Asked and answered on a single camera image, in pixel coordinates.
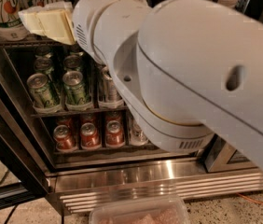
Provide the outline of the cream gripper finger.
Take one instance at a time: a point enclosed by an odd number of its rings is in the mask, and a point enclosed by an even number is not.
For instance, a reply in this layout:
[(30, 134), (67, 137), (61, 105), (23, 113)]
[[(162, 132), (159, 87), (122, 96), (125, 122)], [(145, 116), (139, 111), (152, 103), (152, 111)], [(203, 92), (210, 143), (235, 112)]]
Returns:
[(46, 36), (65, 45), (74, 45), (72, 11), (70, 9), (25, 9), (19, 12), (24, 27), (32, 34)]
[(65, 9), (65, 10), (72, 11), (73, 10), (73, 6), (72, 6), (71, 2), (60, 1), (60, 2), (46, 4), (46, 5), (43, 6), (43, 9), (45, 9), (45, 10)]

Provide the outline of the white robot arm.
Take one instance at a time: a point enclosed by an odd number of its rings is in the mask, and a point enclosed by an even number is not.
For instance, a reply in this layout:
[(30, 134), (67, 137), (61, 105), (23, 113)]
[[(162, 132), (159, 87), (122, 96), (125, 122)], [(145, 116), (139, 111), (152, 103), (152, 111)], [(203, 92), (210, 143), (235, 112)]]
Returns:
[(218, 135), (263, 171), (263, 23), (207, 0), (79, 0), (20, 18), (107, 66), (157, 147), (183, 152)]

